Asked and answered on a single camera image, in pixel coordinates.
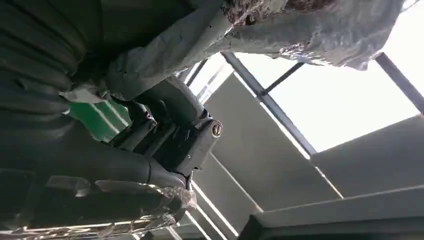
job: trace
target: metal strip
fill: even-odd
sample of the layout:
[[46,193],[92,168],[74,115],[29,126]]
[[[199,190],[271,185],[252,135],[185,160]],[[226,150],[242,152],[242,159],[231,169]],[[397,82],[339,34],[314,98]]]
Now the metal strip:
[[249,70],[243,65],[243,63],[234,55],[232,52],[221,52],[225,60],[234,68],[234,70],[240,75],[243,81],[249,86],[249,88],[256,94],[257,98],[269,109],[269,111],[275,116],[275,118],[293,135],[294,139],[302,146],[303,149],[309,154],[315,154],[317,151],[311,145],[311,143],[303,136],[299,129],[293,124],[286,113],[281,107],[275,102],[275,100],[269,95],[261,95],[265,89],[256,80],[256,78],[249,72]]
[[234,229],[230,222],[224,217],[224,215],[218,210],[218,208],[211,202],[211,200],[206,196],[206,194],[198,187],[195,181],[191,181],[191,185],[193,188],[199,193],[199,195],[206,201],[210,208],[218,215],[221,221],[227,226],[227,228],[234,234],[234,236],[238,236],[239,233]]
[[305,63],[304,62],[298,62],[294,66],[292,66],[288,71],[286,71],[282,76],[280,76],[275,82],[273,82],[269,87],[267,87],[262,93],[262,96],[267,95],[270,93],[275,87],[277,87],[280,83],[282,83],[284,80],[286,80],[290,75],[295,73],[298,69],[300,69]]
[[183,240],[180,235],[178,235],[178,233],[173,229],[172,226],[168,226],[166,227],[166,229],[168,230],[168,232],[171,234],[171,236],[173,237],[173,239],[175,240]]
[[[258,212],[254,203],[232,180],[232,177],[222,169],[212,154],[208,154],[201,173],[195,174],[193,181],[200,189],[198,191],[193,186],[197,204],[229,240],[236,238],[251,213]],[[226,221],[219,216],[217,210],[224,216]]]
[[288,207],[254,216],[264,228],[424,216],[424,185]]
[[212,226],[212,228],[215,230],[216,233],[222,238],[222,240],[228,240],[223,232],[215,225],[215,223],[209,218],[209,216],[203,211],[203,209],[196,204],[197,211],[206,219],[206,221]]
[[190,214],[190,212],[186,211],[185,214],[187,217],[193,222],[193,224],[199,229],[201,234],[204,236],[206,240],[212,240],[211,237],[205,232],[205,230],[199,225],[199,223],[196,221],[196,219]]
[[398,88],[406,95],[406,97],[415,105],[421,114],[424,113],[424,96],[412,85],[407,77],[399,70],[399,68],[390,60],[383,52],[376,59],[377,63],[393,80]]
[[222,168],[222,170],[231,178],[231,180],[240,188],[240,190],[246,195],[246,197],[252,202],[252,204],[256,207],[256,209],[263,213],[264,210],[261,206],[253,199],[253,197],[246,191],[242,185],[234,178],[234,176],[227,170],[227,168],[218,160],[218,158],[211,152],[210,155],[216,161],[216,163]]
[[199,66],[194,70],[193,74],[191,75],[190,79],[187,81],[187,86],[190,87],[190,85],[193,83],[193,81],[195,80],[195,78],[197,77],[197,75],[200,73],[200,71],[202,70],[203,66],[205,66],[206,62],[208,61],[208,59],[206,58],[205,60],[201,61]]

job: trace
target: glass pane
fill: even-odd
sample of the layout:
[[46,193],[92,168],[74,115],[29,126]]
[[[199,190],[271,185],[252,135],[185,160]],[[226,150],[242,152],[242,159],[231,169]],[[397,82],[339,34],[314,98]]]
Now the glass pane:
[[296,61],[284,58],[272,59],[263,54],[235,53],[249,72],[257,79],[262,87],[267,88],[281,75],[296,64]]
[[213,92],[233,73],[233,68],[224,57],[217,53],[207,60],[190,89],[201,103],[204,103]]
[[318,152],[419,114],[374,61],[368,71],[305,65],[270,95]]
[[421,0],[400,14],[383,50],[424,95],[424,77],[421,71],[424,57],[423,21],[424,1]]

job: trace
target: plastic wrap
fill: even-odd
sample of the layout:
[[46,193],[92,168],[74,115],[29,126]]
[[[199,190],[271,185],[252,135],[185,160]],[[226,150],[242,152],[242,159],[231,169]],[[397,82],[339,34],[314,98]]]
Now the plastic wrap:
[[385,44],[403,0],[204,0],[145,47],[123,53],[104,81],[131,100],[223,51],[365,70]]
[[[55,188],[73,189],[76,193],[85,189],[85,181],[63,176],[49,180],[48,185]],[[155,211],[144,212],[140,209],[140,217],[131,221],[110,222],[77,226],[58,226],[50,228],[30,229],[20,227],[10,231],[0,231],[0,239],[104,239],[121,235],[132,235],[140,238],[146,232],[176,224],[174,215],[167,208],[168,204],[178,198],[181,201],[180,210],[196,206],[196,195],[192,190],[179,188],[160,188],[152,184],[138,182],[98,180],[95,184],[103,192],[158,192],[164,196]]]

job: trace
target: bolt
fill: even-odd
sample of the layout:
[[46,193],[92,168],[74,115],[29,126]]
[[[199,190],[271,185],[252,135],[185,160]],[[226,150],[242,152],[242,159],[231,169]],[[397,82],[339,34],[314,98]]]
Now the bolt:
[[220,125],[220,124],[215,124],[213,127],[212,127],[212,134],[215,136],[215,137],[219,137],[219,136],[221,136],[221,133],[223,132],[223,127]]

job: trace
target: metal frame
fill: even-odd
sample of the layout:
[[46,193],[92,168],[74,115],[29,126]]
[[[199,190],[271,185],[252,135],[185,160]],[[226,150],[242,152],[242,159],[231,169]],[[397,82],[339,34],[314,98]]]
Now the metal frame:
[[390,60],[383,52],[375,61],[393,80],[397,87],[406,95],[406,97],[415,105],[421,114],[424,113],[424,96],[412,85],[407,77],[399,70],[399,68]]
[[423,239],[423,224],[424,217],[396,217],[270,228],[252,216],[237,240],[413,240]]
[[304,62],[298,62],[294,66],[292,66],[288,71],[286,71],[283,75],[281,75],[275,82],[273,82],[269,87],[267,87],[262,93],[262,96],[269,94],[275,87],[277,87],[280,83],[286,80],[290,75],[295,73],[299,68],[305,65]]
[[[280,76],[276,81],[274,81],[269,87],[264,88],[258,80],[249,72],[249,70],[243,65],[243,63],[235,56],[232,52],[221,52],[225,60],[233,67],[235,72],[239,74],[241,79],[246,83],[250,90],[256,95],[256,98],[261,101],[268,110],[275,116],[275,118],[290,132],[290,134],[295,138],[295,140],[302,146],[302,148],[309,154],[316,154],[317,151],[309,143],[309,141],[303,136],[300,130],[294,125],[282,108],[275,102],[275,100],[270,96],[270,92],[275,89],[280,83],[286,80],[291,76],[295,71],[301,68],[304,63],[298,62],[293,67],[291,67],[287,72]],[[389,75],[389,77],[394,81],[394,83],[399,87],[399,89],[408,97],[408,99],[415,105],[415,107],[421,112],[424,113],[424,96],[421,95],[418,90],[411,84],[411,82],[402,74],[402,72],[396,67],[396,65],[389,59],[389,57],[382,53],[376,59],[376,62],[382,67],[382,69]],[[201,71],[202,67],[205,65],[205,62],[201,62],[198,68],[195,70],[194,74],[191,76],[187,84],[191,84],[197,74]],[[238,239],[256,239],[252,236],[257,236],[262,232],[262,227],[258,223],[255,216],[251,217],[251,220],[240,234]],[[208,232],[213,232],[213,229],[208,226],[205,222],[201,221],[202,227],[205,226],[208,229]]]
[[[281,109],[276,101],[269,95],[268,92],[262,87],[258,80],[249,72],[249,70],[243,65],[243,63],[234,55],[232,52],[221,52],[225,60],[234,68],[234,70],[240,75],[244,82],[253,91],[256,97],[269,109],[269,111],[275,116],[275,118],[290,132],[290,134],[296,139],[296,141],[302,146],[302,148],[309,154],[316,154],[317,151],[311,145],[311,143],[303,136],[299,129],[293,124],[292,120],[287,114]],[[277,81],[281,83],[284,79],[299,69],[302,64],[297,64],[296,67],[292,67],[289,72],[283,74]]]
[[190,79],[188,79],[188,81],[187,81],[188,87],[190,87],[190,85],[193,83],[193,81],[195,80],[197,75],[200,73],[202,68],[205,66],[207,61],[208,61],[208,59],[206,58],[205,60],[203,60],[199,63],[199,66],[194,70],[193,74],[190,76]]

